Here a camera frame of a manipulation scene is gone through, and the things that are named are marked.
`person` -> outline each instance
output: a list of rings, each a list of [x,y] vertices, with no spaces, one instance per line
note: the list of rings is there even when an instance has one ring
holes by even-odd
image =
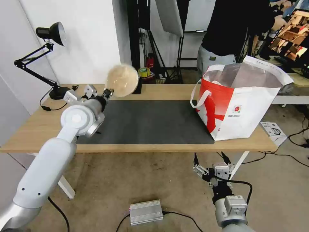
[[[286,24],[282,15],[274,16],[269,4],[269,0],[216,0],[198,51],[199,77],[210,65],[235,63],[235,55],[241,53],[247,33],[256,35],[270,29],[278,30]]]

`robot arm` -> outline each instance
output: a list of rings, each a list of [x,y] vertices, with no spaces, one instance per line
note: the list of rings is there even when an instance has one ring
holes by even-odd
[[[231,190],[231,183],[224,181],[230,178],[234,165],[223,155],[224,162],[213,164],[212,168],[200,166],[196,154],[194,155],[193,170],[212,187],[214,196],[216,220],[224,232],[254,232],[246,218],[247,203],[242,196],[235,196]]]
[[[10,206],[0,213],[0,231],[20,228],[31,222],[57,185],[64,170],[76,153],[76,136],[92,136],[104,120],[103,110],[113,90],[101,96],[91,85],[85,88],[87,100],[75,91],[67,91],[64,100],[71,104],[61,115],[62,129],[49,139],[35,157],[18,184]]]

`red and white bag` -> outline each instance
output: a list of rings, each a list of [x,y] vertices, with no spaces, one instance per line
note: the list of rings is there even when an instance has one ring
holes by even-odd
[[[246,56],[243,63],[212,65],[191,94],[191,106],[215,141],[248,138],[281,87],[293,80],[268,62]],[[201,83],[197,105],[195,90]]]

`gray pants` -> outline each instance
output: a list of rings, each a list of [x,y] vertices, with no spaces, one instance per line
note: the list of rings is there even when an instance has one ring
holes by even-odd
[[[236,61],[234,55],[218,56],[215,53],[209,52],[205,48],[200,46],[199,53],[197,54],[197,70],[199,72],[199,79],[202,78],[203,74],[207,71],[210,65],[227,65],[233,64],[235,62]]]

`lamp base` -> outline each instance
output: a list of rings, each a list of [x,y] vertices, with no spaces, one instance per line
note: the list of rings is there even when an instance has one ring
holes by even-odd
[[[65,93],[70,90],[68,87],[60,87],[58,89],[53,89],[49,92],[49,97],[53,100],[60,100],[64,98]]]

